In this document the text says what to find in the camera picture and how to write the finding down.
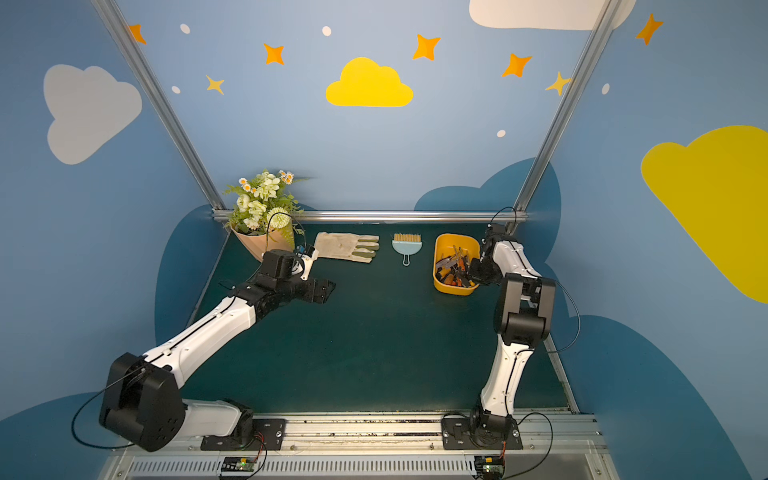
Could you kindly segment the yellow plastic storage box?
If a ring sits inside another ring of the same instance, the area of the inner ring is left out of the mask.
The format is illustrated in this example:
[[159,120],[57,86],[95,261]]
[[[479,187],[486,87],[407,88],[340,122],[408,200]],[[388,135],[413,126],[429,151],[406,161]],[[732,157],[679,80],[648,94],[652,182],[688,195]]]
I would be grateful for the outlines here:
[[469,296],[478,283],[470,278],[472,260],[480,258],[480,244],[473,237],[444,233],[434,248],[433,284],[437,291],[454,296]]

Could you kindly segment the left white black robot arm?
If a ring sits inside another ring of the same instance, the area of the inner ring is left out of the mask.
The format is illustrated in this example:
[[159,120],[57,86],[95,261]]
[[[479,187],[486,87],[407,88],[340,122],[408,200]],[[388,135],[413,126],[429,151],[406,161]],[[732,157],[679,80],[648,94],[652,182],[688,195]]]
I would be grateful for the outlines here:
[[192,437],[223,449],[248,447],[256,436],[251,409],[234,401],[185,399],[182,387],[230,340],[278,307],[295,299],[323,304],[335,287],[329,280],[300,276],[239,285],[167,342],[142,355],[118,357],[109,370],[99,424],[148,452]]

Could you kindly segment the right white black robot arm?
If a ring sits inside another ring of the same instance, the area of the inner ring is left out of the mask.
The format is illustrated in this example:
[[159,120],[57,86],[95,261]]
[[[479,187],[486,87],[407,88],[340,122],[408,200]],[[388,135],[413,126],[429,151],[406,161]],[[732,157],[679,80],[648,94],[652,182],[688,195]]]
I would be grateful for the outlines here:
[[527,362],[549,337],[556,283],[534,269],[524,246],[498,223],[487,226],[470,274],[482,285],[500,286],[493,316],[497,349],[470,430],[505,438],[514,428],[515,396]]

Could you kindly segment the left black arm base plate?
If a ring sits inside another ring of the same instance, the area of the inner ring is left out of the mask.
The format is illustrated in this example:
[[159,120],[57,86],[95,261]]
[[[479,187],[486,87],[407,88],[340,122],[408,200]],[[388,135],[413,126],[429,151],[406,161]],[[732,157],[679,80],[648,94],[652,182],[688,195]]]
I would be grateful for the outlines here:
[[202,451],[279,451],[285,436],[282,418],[246,418],[227,436],[204,436]]

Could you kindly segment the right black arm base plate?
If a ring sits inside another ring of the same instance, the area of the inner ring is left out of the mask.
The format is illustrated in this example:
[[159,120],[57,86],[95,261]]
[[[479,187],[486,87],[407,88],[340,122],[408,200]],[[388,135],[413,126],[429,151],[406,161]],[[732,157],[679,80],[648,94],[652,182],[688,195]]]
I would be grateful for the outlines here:
[[441,418],[445,450],[522,450],[517,422],[511,417],[482,414],[466,417],[448,414]]

